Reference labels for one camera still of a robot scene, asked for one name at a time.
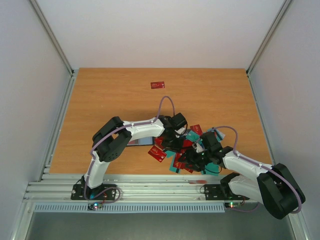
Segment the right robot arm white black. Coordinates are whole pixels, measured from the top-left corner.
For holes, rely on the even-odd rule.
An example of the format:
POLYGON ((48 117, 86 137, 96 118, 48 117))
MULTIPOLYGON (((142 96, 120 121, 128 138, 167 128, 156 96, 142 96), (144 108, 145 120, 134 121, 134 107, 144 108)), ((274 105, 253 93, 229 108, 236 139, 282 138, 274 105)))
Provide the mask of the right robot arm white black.
POLYGON ((244 196, 266 208, 276 219, 297 214, 306 197, 289 169, 281 163, 270 165, 239 153, 234 147, 225 146, 212 131, 200 136, 179 161, 195 172, 206 170, 213 163, 232 172, 220 180, 220 191, 225 199, 244 196))

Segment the black leather card holder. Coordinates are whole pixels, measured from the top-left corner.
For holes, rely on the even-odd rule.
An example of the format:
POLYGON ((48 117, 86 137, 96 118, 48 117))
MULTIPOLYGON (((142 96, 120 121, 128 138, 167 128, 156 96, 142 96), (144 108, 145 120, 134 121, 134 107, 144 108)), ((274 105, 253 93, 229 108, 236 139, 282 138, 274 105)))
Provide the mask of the black leather card holder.
POLYGON ((136 140, 131 140, 127 146, 133 147, 133 146, 152 146, 154 144, 154 137, 144 137, 139 138, 136 140))

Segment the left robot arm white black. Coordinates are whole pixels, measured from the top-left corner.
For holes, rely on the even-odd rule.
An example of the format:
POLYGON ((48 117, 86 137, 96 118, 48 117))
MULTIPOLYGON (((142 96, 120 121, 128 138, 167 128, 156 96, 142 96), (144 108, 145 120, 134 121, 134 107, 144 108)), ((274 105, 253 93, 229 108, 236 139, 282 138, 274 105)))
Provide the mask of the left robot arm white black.
POLYGON ((111 118, 92 137, 91 161, 82 180, 83 197, 93 200, 102 195, 103 178, 109 164, 122 154, 129 142, 161 137, 165 149, 177 152, 183 146, 182 136, 187 128, 188 122, 181 113, 157 115, 142 121, 122 121, 118 116, 111 118))

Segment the red VIP card gold text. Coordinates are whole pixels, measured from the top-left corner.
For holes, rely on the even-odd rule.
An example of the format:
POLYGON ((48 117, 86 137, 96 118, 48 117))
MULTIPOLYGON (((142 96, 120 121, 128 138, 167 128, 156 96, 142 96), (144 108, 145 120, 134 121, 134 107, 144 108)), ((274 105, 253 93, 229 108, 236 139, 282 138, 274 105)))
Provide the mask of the red VIP card gold text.
POLYGON ((191 126, 190 126, 190 129, 191 129, 193 132, 195 132, 196 134, 198 134, 199 136, 201 136, 201 135, 203 134, 203 131, 202 131, 202 129, 201 129, 201 127, 200 127, 199 124, 191 125, 191 126))

